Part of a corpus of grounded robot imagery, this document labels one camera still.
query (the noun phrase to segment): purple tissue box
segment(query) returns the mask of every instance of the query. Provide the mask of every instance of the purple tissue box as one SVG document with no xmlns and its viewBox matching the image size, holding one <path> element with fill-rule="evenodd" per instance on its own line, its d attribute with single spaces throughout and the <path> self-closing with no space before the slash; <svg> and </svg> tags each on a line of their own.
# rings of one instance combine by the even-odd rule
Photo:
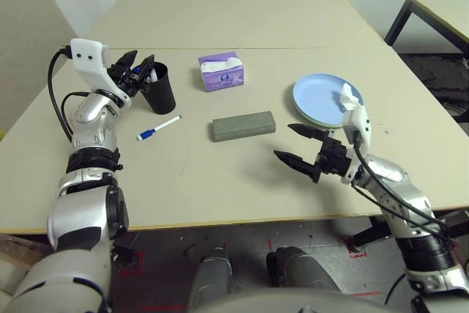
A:
<svg viewBox="0 0 469 313">
<path fill-rule="evenodd" d="M 243 64 L 234 51 L 199 58 L 205 92 L 244 84 Z"/>
</svg>

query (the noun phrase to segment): eraser block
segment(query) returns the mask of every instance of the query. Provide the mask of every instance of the eraser block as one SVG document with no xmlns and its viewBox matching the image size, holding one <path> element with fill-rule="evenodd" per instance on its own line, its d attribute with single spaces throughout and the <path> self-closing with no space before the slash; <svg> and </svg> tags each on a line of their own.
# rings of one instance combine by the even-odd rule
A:
<svg viewBox="0 0 469 313">
<path fill-rule="evenodd" d="M 276 132 L 276 121 L 270 111 L 214 119 L 212 125 L 214 142 Z"/>
</svg>

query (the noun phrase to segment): table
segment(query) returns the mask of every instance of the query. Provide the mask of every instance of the table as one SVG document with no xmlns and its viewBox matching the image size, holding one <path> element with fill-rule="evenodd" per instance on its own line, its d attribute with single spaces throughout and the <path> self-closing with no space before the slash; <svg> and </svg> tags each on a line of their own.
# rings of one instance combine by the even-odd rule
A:
<svg viewBox="0 0 469 313">
<path fill-rule="evenodd" d="M 124 49 L 383 42 L 347 0 L 119 0 L 86 37 Z"/>
<path fill-rule="evenodd" d="M 315 185 L 273 154 L 274 149 L 286 150 L 315 159 L 320 143 L 287 127 L 306 122 L 293 106 L 292 86 L 314 72 L 341 76 L 359 88 L 372 121 L 372 152 L 403 166 L 434 209 L 468 206 L 466 135 L 392 48 L 374 36 L 376 40 L 370 37 L 358 47 L 233 47 L 245 65 L 245 85 L 210 93 L 203 91 L 197 58 L 230 48 L 139 50 L 137 60 L 155 54 L 168 65 L 177 107 L 159 116 L 138 94 L 119 118 L 117 138 L 125 168 L 117 176 L 130 228 L 378 214 L 377 207 L 342 185 L 339 177 L 324 175 Z M 112 59 L 125 51 L 111 50 Z M 71 62 L 56 74 L 54 87 L 58 100 L 86 90 Z M 78 103 L 73 98 L 68 108 Z M 211 142 L 212 119 L 266 110 L 276 119 L 275 133 Z M 146 141 L 136 140 L 137 133 L 176 114 L 182 115 L 180 122 Z M 448 136 L 451 143 L 441 144 Z M 345 141 L 341 130 L 336 138 Z M 69 151 L 44 89 L 0 143 L 0 232 L 45 231 Z"/>
<path fill-rule="evenodd" d="M 469 57 L 469 0 L 405 0 L 384 41 L 393 45 L 415 14 Z"/>
</svg>

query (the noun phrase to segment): stacked plates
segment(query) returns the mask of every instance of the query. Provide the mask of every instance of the stacked plates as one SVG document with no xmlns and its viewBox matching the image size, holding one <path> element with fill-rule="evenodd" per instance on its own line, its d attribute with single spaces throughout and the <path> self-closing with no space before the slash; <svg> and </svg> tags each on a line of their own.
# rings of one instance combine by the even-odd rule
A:
<svg viewBox="0 0 469 313">
<path fill-rule="evenodd" d="M 344 84 L 363 105 L 360 92 L 349 82 L 327 73 L 314 73 L 298 80 L 293 88 L 293 99 L 298 111 L 307 120 L 323 128 L 340 128 L 345 109 L 340 104 Z"/>
</svg>

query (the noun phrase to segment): pen holder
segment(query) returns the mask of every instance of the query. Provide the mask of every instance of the pen holder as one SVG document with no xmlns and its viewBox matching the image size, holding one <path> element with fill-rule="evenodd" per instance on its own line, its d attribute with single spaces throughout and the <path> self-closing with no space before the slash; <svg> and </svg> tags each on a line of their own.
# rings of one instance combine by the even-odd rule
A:
<svg viewBox="0 0 469 313">
<path fill-rule="evenodd" d="M 154 63 L 153 67 L 158 79 L 149 83 L 142 94 L 156 114 L 168 114 L 176 107 L 171 84 L 169 84 L 168 68 L 160 62 Z"/>
</svg>

